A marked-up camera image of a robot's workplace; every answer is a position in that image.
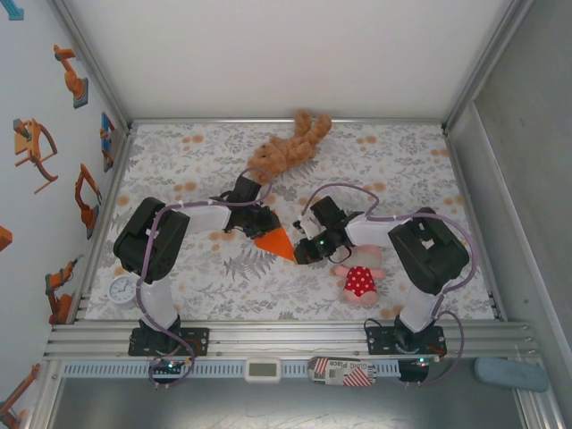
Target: small digital display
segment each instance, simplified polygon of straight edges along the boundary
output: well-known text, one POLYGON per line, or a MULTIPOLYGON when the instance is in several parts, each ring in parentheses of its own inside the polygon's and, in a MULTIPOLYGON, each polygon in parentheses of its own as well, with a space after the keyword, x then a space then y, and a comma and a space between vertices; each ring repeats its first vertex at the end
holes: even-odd
POLYGON ((250 364, 248 375, 252 377, 275 377, 276 364, 250 364))

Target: clock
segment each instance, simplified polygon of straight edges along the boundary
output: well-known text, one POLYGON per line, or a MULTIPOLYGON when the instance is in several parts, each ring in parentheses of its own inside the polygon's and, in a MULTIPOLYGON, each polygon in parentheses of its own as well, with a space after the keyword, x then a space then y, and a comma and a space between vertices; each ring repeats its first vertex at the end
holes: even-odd
POLYGON ((109 284, 107 296, 117 307, 135 307, 135 293, 137 290, 137 277, 134 275, 120 275, 109 284))
POLYGON ((274 357, 249 358, 244 379, 249 383, 278 383, 282 379, 282 362, 274 357))

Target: plush toy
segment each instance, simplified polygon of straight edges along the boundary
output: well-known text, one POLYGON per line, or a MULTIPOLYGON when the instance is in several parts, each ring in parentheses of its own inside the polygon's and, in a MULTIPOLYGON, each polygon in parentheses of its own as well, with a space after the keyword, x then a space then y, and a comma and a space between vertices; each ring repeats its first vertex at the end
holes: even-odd
MULTIPOLYGON (((269 172, 273 177, 282 174, 291 167, 305 163, 315 156, 316 145, 330 132, 332 118, 321 114, 312 126, 312 115, 308 110, 300 110, 294 117, 296 129, 294 137, 282 140, 272 137, 267 143, 254 151, 248 160, 248 167, 259 167, 269 172)), ((254 171, 255 180, 267 183, 268 177, 254 171)))
POLYGON ((334 272, 346 278, 341 299, 361 306, 371 306, 379 298, 375 279, 385 278, 382 266, 382 250, 377 246, 357 246, 351 256, 334 268, 334 272))

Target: blue sponge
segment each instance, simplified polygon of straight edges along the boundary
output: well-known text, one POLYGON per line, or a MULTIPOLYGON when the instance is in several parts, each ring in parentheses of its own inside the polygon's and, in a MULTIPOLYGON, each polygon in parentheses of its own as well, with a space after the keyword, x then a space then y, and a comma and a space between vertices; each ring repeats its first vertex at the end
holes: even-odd
POLYGON ((480 357, 475 362, 475 376, 481 383, 511 389, 547 391, 548 374, 536 365, 498 357, 480 357))

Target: orange cone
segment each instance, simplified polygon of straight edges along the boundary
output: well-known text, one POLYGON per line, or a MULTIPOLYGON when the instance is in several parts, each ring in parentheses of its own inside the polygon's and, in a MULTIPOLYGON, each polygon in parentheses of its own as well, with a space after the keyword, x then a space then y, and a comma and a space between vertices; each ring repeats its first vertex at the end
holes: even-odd
POLYGON ((292 246, 290 237, 288 237, 283 227, 270 231, 263 237, 254 239, 254 244, 257 248, 261 248, 266 252, 278 255, 292 262, 296 261, 296 259, 294 259, 294 246, 292 246))

